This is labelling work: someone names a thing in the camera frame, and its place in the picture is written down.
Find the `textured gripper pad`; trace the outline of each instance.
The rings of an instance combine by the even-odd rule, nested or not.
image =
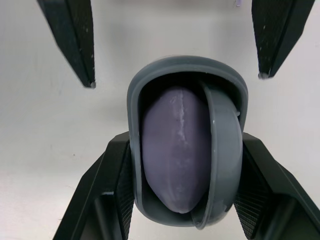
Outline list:
[[[145,112],[142,125],[145,177],[173,212],[190,212],[209,188],[210,129],[208,106],[184,87],[167,89]]]
[[[256,232],[270,204],[268,185],[260,175],[244,147],[241,179],[234,206],[244,234],[249,240],[255,239]]]

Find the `white background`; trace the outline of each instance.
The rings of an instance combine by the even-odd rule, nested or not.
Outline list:
[[[320,1],[273,79],[259,80],[250,0],[91,0],[97,88],[84,89],[36,0],[0,0],[0,239],[49,240],[85,171],[128,130],[132,77],[167,55],[213,58],[246,81],[245,131],[320,207]],[[236,212],[198,231],[136,209],[130,240],[244,240]]]

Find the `white residue on soap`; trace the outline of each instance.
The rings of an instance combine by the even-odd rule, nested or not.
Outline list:
[[[185,106],[184,106],[184,92],[180,90],[178,95],[180,101],[180,108],[179,108],[179,130],[178,135],[180,136],[181,140],[186,144],[186,135],[185,135]]]

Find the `soap bar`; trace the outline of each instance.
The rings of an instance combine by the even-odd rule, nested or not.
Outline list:
[[[208,106],[174,86],[147,109],[142,121],[146,180],[171,211],[190,212],[209,189],[211,127]]]

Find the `gray plastic rim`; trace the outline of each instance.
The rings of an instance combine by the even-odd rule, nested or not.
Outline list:
[[[139,133],[139,96],[143,87],[150,81],[173,73],[199,72],[219,76],[231,82],[239,90],[241,103],[238,112],[239,126],[243,133],[247,109],[248,109],[248,89],[243,78],[231,67],[216,60],[200,56],[171,56],[162,58],[140,70],[132,79],[127,92],[127,113],[129,125],[129,139],[133,167],[133,193],[135,204],[138,209],[148,218],[142,204],[142,165],[140,153],[140,133]],[[201,229],[206,224],[210,216],[204,216],[203,221],[193,223]]]
[[[211,121],[211,176],[205,211],[191,211],[193,224],[203,229],[222,220],[237,194],[242,168],[242,131],[231,99],[215,86],[201,83]]]

